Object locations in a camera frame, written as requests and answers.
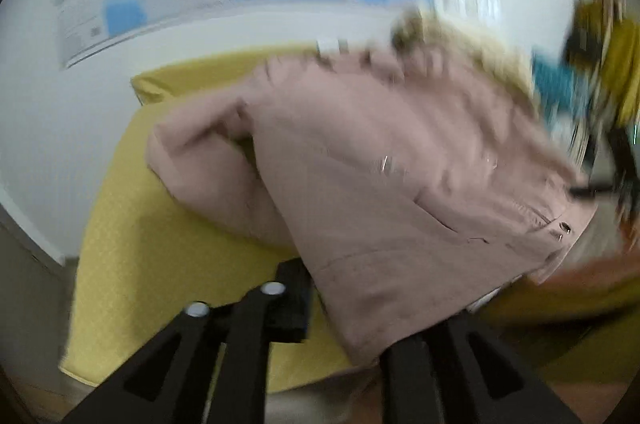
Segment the pink jacket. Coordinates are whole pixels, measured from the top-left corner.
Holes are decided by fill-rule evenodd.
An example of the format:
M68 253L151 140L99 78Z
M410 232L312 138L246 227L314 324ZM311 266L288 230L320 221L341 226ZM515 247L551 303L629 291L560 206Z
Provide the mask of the pink jacket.
M273 57L179 104L145 158L189 210L294 248L356 364L553 270L596 211L532 109L434 43Z

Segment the yellow blanket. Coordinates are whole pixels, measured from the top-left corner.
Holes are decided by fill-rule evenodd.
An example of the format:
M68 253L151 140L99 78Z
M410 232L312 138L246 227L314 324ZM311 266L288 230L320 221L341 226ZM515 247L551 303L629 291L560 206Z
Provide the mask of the yellow blanket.
M145 164L152 126L202 89L224 89L265 59L304 46L230 52L132 79L140 109L119 141L86 225L61 371L102 383L187 303L234 303L269 280L290 248L239 238L178 204Z

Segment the teal plastic basket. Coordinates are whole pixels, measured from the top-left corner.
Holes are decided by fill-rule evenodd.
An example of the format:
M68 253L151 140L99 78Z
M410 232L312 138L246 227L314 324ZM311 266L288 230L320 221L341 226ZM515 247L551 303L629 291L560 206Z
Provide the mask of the teal plastic basket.
M532 54L532 72L541 115L552 140L567 152L575 150L585 137L588 83L571 66L538 51Z

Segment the cream and mustard garment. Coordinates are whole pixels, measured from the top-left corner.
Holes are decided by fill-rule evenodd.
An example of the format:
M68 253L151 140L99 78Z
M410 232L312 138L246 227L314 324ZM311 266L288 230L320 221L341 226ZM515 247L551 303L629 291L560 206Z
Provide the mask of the cream and mustard garment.
M526 102L530 110L539 111L532 57L491 28L432 8L414 8L394 26L392 45L397 52L405 52L420 44L439 44L460 54Z

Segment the white patterned pillow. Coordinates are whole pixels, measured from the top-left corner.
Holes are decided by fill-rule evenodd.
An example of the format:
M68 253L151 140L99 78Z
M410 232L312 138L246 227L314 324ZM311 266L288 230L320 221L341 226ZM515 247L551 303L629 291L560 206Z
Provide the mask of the white patterned pillow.
M316 41L318 55L329 57L331 54L348 54L349 46L347 40L336 37L321 37Z

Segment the mustard yellow chair cover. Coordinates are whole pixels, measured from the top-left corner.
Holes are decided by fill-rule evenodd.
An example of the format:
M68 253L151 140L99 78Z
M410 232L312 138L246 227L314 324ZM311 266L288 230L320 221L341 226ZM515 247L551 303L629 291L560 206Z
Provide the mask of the mustard yellow chair cover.
M578 0L567 62L589 82L592 112L610 126L639 121L639 22L623 0Z

